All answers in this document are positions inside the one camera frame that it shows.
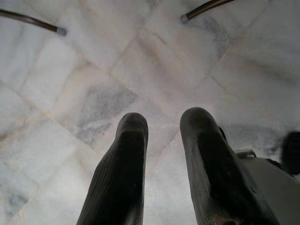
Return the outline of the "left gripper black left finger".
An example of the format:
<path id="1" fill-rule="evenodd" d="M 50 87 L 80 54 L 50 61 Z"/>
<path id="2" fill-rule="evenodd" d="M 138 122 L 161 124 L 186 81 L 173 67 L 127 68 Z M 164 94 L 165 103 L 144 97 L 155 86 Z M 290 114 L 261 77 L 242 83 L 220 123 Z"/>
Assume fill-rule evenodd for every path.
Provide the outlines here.
<path id="1" fill-rule="evenodd" d="M 143 225 L 147 145 L 146 119 L 125 114 L 94 171 L 76 225 Z"/>

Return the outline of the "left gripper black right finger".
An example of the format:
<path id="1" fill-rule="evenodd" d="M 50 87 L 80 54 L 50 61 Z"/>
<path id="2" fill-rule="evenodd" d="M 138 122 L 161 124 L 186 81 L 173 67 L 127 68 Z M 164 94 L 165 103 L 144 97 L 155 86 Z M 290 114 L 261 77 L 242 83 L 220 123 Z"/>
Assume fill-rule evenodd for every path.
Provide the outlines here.
<path id="1" fill-rule="evenodd" d="M 279 225 L 208 111 L 200 107 L 186 110 L 180 133 L 198 225 Z"/>

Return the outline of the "black robot foot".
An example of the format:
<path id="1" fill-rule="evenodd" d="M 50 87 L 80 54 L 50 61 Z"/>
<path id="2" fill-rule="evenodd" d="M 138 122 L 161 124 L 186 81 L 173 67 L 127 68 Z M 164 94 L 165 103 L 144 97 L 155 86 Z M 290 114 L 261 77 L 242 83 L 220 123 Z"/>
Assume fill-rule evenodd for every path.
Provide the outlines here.
<path id="1" fill-rule="evenodd" d="M 291 175 L 300 174 L 300 131 L 292 131 L 284 137 L 281 161 Z"/>

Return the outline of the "grey robot leg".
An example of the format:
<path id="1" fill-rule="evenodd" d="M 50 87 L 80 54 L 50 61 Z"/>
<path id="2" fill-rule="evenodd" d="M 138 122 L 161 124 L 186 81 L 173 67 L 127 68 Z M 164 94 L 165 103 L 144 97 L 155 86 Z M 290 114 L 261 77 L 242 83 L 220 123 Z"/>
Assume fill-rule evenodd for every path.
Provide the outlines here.
<path id="1" fill-rule="evenodd" d="M 252 150 L 236 155 L 264 219 L 271 225 L 300 225 L 300 182 L 275 161 L 257 157 Z"/>

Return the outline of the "orange marble folding table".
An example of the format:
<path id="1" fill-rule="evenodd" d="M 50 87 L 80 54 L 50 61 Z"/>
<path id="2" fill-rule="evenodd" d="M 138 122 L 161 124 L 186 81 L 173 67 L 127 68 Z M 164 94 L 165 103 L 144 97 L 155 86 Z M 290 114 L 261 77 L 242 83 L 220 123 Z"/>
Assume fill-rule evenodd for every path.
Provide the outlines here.
<path id="1" fill-rule="evenodd" d="M 217 8 L 219 6 L 228 4 L 233 1 L 236 1 L 236 0 L 210 0 L 210 1 L 200 5 L 199 7 L 189 11 L 188 13 L 181 15 L 180 21 L 182 23 L 187 23 L 190 20 L 194 19 L 195 17 L 199 16 L 200 14 L 203 14 L 209 10 L 212 10 L 213 8 Z M 24 23 L 28 23 L 31 25 L 35 25 L 40 28 L 54 32 L 63 37 L 65 37 L 67 35 L 67 30 L 65 28 L 54 26 L 52 24 L 43 22 L 43 21 L 33 18 L 31 16 L 23 15 L 23 14 L 12 12 L 12 11 L 7 11 L 4 9 L 0 9 L 0 16 L 6 17 L 9 19 L 13 19 L 13 20 L 17 20 L 17 21 L 21 21 Z"/>

